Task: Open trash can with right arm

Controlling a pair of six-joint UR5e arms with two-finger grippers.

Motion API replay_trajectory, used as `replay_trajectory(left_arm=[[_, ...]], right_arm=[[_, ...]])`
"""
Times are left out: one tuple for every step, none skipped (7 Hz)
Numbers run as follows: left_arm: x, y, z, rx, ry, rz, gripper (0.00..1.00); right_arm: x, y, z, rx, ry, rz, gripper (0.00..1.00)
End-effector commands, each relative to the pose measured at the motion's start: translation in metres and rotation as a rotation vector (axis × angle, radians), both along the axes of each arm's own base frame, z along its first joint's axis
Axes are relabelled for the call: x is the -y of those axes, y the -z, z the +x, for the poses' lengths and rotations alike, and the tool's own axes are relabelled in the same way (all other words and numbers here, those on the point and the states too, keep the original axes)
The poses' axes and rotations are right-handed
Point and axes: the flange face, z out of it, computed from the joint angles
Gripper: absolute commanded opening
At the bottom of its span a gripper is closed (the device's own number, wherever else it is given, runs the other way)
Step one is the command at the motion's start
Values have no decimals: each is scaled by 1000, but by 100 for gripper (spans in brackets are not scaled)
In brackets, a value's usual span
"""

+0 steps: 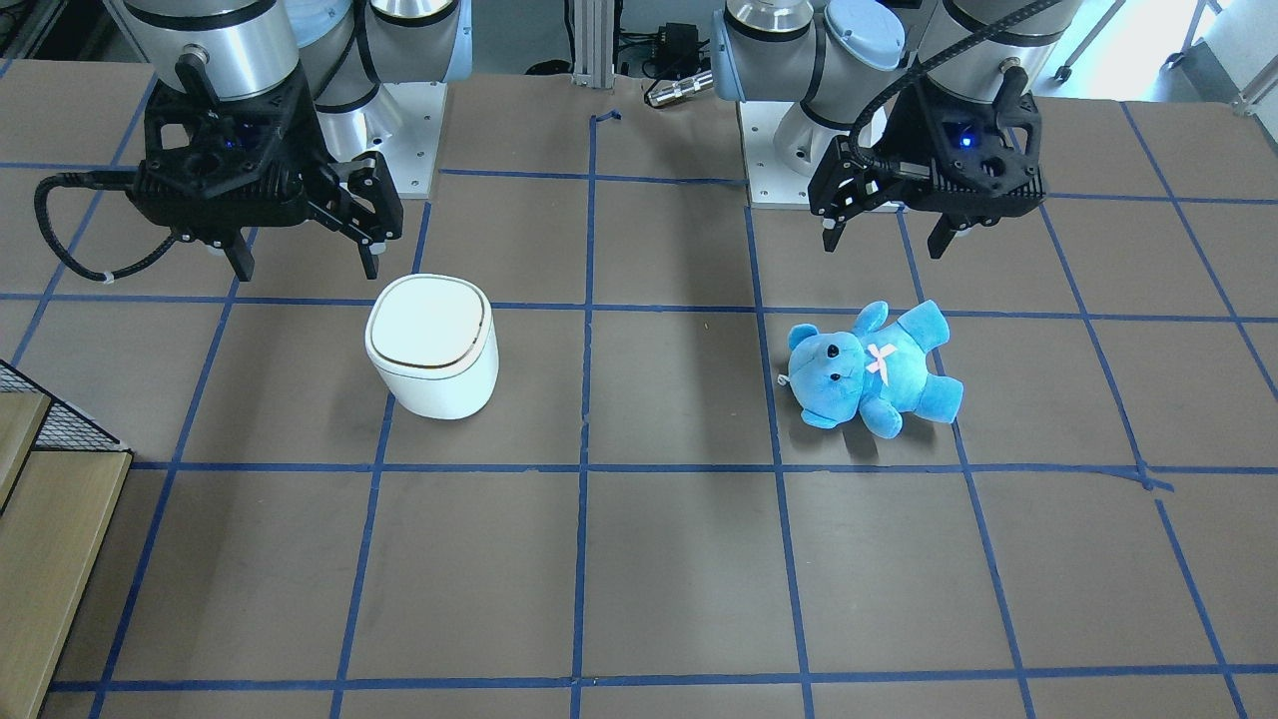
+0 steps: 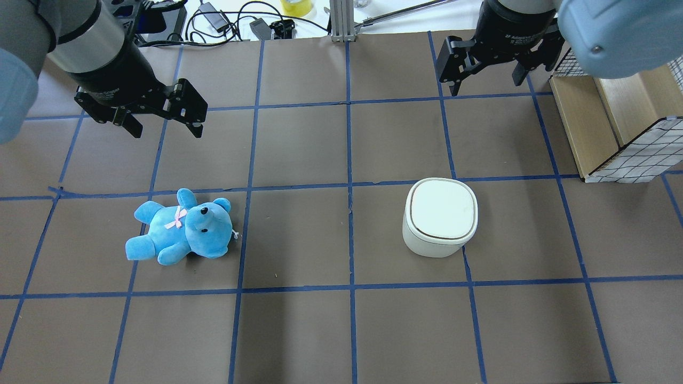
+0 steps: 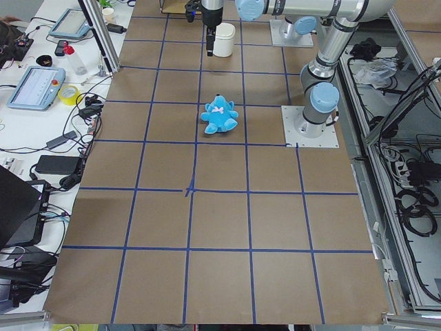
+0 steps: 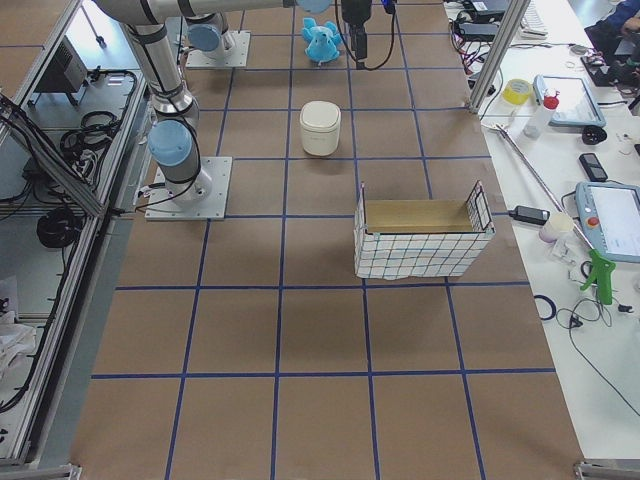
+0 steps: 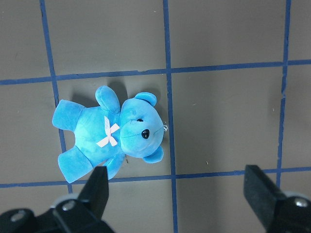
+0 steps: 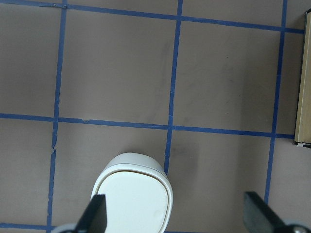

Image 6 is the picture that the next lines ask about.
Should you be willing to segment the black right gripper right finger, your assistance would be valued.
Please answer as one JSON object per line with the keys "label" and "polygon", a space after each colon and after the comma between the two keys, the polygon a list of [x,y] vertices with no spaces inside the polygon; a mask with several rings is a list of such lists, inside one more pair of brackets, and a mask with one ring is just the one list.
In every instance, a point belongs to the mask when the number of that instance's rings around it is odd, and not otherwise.
{"label": "black right gripper right finger", "polygon": [[309,233],[301,224],[286,224],[254,191],[244,192],[243,223],[249,233]]}

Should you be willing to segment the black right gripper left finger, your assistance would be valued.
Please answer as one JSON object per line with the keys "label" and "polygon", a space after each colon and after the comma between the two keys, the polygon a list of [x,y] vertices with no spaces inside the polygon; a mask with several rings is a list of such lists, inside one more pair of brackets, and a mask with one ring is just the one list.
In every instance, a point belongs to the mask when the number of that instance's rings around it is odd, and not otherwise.
{"label": "black right gripper left finger", "polygon": [[106,198],[94,195],[79,219],[75,233],[104,233],[107,228]]}

